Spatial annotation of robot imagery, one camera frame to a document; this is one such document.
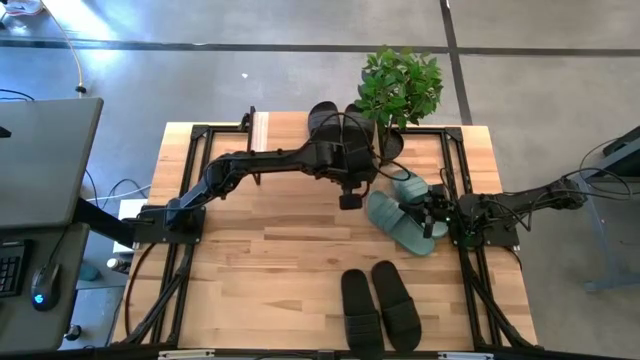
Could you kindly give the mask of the white metal bracket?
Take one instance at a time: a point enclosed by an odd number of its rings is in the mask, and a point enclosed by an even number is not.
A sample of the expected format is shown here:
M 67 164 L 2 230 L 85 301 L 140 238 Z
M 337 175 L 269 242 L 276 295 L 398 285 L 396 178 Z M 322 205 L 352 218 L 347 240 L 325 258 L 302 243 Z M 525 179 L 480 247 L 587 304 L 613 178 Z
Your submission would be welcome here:
M 438 360 L 495 360 L 494 355 L 491 353 L 478 353 L 478 352 L 439 352 L 437 354 Z
M 208 360 L 216 356 L 209 349 L 180 349 L 160 351 L 157 360 Z

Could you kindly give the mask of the green rubber slide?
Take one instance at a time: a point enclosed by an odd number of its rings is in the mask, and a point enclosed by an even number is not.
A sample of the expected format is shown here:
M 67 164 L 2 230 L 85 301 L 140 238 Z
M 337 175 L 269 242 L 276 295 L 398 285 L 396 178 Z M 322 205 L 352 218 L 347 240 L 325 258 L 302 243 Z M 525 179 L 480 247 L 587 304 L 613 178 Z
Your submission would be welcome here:
M 400 203 L 384 192 L 368 195 L 366 213 L 369 221 L 409 253 L 427 256 L 435 241 L 424 236 L 424 226 L 400 208 Z
M 409 214 L 409 204 L 424 201 L 426 197 L 430 197 L 429 188 L 431 185 L 429 185 L 423 178 L 419 177 L 415 173 L 407 173 L 403 170 L 400 170 L 394 173 L 393 176 L 397 178 L 408 177 L 406 181 L 392 181 L 394 193 L 396 199 L 400 203 L 400 208 L 407 214 Z M 422 220 L 415 221 L 423 225 Z M 434 224 L 433 234 L 431 238 L 443 238 L 447 234 L 447 232 L 448 224 L 445 224 L 443 222 L 436 222 Z

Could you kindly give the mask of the wooden shelf black metal frame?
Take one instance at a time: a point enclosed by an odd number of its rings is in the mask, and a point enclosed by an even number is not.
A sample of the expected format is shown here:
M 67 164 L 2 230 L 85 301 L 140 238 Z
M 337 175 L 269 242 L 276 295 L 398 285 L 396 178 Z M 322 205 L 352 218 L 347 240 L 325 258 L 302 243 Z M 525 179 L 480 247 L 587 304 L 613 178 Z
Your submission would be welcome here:
M 275 151 L 297 149 L 309 138 L 307 112 L 266 112 L 255 114 L 255 135 L 252 147 L 255 151 Z M 261 175 L 261 184 L 257 185 L 251 175 L 238 186 L 237 192 L 251 193 L 342 193 L 338 184 L 328 179 L 316 180 L 300 172 L 268 173 Z

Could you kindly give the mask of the green leafy plant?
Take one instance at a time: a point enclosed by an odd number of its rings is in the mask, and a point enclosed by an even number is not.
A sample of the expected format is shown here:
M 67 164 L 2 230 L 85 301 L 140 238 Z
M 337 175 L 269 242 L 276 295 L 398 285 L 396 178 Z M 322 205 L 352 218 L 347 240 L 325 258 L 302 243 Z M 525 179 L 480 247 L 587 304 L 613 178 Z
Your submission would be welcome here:
M 366 57 L 354 105 L 384 129 L 404 129 L 434 114 L 443 90 L 443 74 L 435 56 L 383 47 Z

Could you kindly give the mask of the white power box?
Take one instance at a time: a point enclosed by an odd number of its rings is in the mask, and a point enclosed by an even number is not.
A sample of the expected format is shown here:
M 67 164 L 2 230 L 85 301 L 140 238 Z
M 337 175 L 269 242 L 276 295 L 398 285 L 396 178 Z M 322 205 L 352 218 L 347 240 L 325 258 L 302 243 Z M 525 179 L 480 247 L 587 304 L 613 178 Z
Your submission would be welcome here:
M 147 199 L 126 199 L 122 200 L 119 205 L 117 218 L 123 220 L 125 218 L 135 218 L 137 214 L 142 210 L 142 207 L 148 202 Z M 113 245 L 114 254 L 132 254 L 134 249 L 115 243 Z

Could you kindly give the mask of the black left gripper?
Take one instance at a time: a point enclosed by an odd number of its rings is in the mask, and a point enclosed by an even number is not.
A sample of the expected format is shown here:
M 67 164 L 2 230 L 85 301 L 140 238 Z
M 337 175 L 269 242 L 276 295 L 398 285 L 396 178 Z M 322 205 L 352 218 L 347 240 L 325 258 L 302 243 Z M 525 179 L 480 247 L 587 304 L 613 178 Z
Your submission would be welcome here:
M 347 152 L 343 145 L 319 141 L 313 142 L 315 164 L 312 176 L 315 179 L 327 179 L 336 184 L 369 184 L 375 181 L 378 174 L 376 161 L 372 158 L 363 162 L 358 173 L 348 162 Z

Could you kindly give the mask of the light grey desk top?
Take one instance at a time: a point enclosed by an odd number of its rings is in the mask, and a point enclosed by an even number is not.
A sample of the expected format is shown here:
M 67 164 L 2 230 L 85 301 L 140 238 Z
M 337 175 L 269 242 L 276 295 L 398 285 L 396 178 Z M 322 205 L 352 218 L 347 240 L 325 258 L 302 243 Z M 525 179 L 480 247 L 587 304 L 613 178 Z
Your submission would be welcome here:
M 104 100 L 0 103 L 0 229 L 71 222 Z

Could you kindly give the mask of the black keyboard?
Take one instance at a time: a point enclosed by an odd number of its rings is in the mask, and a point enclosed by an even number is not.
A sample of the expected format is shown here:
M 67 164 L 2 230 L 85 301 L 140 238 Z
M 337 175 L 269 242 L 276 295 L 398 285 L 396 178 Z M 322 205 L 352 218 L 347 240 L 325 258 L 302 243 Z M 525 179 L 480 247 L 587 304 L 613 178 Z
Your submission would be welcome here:
M 20 294 L 26 251 L 25 241 L 0 242 L 0 298 L 14 297 Z

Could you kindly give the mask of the black support beam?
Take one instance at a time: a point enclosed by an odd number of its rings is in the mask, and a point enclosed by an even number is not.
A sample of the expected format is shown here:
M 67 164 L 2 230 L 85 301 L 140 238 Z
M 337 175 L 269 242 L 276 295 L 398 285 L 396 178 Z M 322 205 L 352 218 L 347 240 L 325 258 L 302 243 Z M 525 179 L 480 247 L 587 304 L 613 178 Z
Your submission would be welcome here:
M 98 206 L 79 198 L 72 217 L 73 223 L 87 224 L 90 229 L 120 245 L 132 248 L 134 229 L 117 217 L 100 209 Z

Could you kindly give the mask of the black rubber slide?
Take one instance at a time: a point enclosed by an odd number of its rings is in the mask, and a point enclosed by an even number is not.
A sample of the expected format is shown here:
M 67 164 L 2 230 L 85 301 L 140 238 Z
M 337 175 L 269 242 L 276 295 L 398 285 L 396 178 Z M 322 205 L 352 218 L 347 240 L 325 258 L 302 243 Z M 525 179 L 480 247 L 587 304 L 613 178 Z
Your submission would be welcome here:
M 382 360 L 384 341 L 380 315 L 374 305 L 366 275 L 349 269 L 341 276 L 346 342 L 359 360 Z
M 370 147 L 373 144 L 375 122 L 366 118 L 355 105 L 349 104 L 343 115 L 343 141 L 353 148 Z
M 340 145 L 341 124 L 337 105 L 331 101 L 316 104 L 308 114 L 308 144 L 334 153 Z
M 399 271 L 384 260 L 372 267 L 371 276 L 389 342 L 397 352 L 414 351 L 421 341 L 421 321 Z

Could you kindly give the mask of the grey metal table frame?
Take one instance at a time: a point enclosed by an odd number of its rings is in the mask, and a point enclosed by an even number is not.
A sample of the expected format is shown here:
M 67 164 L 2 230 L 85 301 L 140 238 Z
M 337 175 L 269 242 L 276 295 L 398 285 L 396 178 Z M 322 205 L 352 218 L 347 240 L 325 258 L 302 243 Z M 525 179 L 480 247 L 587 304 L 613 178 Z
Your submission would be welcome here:
M 605 156 L 616 138 L 589 150 L 569 177 L 586 194 L 585 209 L 603 270 L 589 292 L 640 286 L 640 138 Z

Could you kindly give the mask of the dark grey desk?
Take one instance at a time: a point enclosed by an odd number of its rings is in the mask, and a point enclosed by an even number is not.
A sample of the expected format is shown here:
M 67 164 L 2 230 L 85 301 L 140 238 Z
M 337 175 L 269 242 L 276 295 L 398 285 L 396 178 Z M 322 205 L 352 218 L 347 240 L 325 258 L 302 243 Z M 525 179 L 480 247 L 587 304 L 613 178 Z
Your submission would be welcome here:
M 0 242 L 28 240 L 20 294 L 0 298 L 0 354 L 55 351 L 62 344 L 74 309 L 76 285 L 89 237 L 86 224 L 60 228 L 0 231 Z M 59 299 L 50 310 L 33 306 L 31 285 L 45 265 L 57 266 Z

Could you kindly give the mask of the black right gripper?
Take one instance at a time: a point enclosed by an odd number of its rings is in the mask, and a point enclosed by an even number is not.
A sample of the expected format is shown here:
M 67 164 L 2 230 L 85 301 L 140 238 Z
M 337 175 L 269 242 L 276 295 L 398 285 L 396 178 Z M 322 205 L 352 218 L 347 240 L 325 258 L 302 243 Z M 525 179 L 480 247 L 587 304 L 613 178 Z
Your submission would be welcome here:
M 424 238 L 432 237 L 436 222 L 449 224 L 455 212 L 454 203 L 442 197 L 426 197 L 424 201 L 409 204 L 408 208 L 414 220 L 422 220 Z

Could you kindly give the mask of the white pink object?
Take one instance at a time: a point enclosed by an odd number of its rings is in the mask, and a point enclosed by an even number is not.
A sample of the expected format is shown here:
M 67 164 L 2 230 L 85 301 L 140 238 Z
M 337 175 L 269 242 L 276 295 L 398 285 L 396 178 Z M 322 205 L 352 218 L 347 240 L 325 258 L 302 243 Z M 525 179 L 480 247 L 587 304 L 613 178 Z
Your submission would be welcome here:
M 0 0 L 0 4 L 10 16 L 37 15 L 44 8 L 42 0 Z

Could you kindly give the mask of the black plant pot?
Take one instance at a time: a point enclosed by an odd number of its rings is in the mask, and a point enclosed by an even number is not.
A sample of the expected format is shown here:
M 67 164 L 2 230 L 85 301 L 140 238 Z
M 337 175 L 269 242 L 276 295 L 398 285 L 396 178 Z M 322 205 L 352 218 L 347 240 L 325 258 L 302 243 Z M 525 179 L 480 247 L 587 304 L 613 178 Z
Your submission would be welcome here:
M 390 164 L 404 149 L 404 139 L 397 128 L 386 128 L 378 133 L 379 155 L 383 165 Z

